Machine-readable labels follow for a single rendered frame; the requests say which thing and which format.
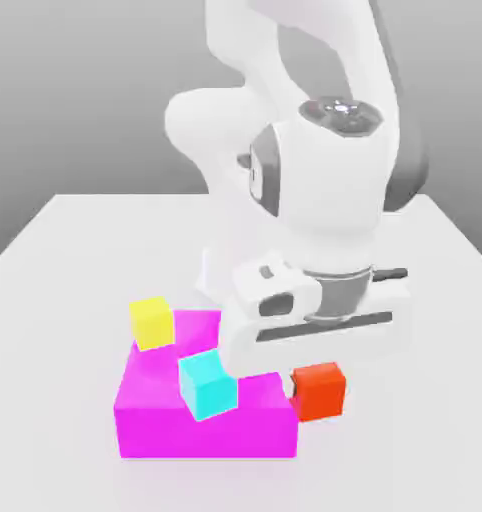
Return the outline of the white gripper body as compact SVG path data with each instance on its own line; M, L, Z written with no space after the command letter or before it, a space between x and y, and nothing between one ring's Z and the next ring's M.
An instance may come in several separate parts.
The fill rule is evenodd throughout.
M236 302L222 311L219 355L225 371L244 378L335 362L362 363L403 351L412 340L406 282L376 282L357 314L334 326L284 318L252 319Z

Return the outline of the small cyan cube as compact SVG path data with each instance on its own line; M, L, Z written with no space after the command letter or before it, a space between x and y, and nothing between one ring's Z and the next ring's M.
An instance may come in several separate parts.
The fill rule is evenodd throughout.
M225 372L216 349L181 358L178 372L181 397L197 422L238 407L238 381Z

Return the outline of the small red cube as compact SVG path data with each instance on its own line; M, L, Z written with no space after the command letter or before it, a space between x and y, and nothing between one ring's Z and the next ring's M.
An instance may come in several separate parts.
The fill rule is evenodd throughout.
M310 422L343 413L346 378L336 363L297 368L292 373L291 404L300 422Z

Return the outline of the small yellow cube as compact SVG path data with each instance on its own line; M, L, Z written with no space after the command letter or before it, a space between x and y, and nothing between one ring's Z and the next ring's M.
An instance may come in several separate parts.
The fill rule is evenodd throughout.
M175 343L173 311L162 296L129 304L131 330L140 351Z

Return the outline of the large magenta box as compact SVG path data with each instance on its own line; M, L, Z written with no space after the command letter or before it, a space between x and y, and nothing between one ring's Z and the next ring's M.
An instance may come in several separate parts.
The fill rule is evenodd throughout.
M131 346L114 402L123 458L293 458L298 419L277 373L239 381L234 410L197 422L181 397L178 359L217 347L218 310L173 312L176 342Z

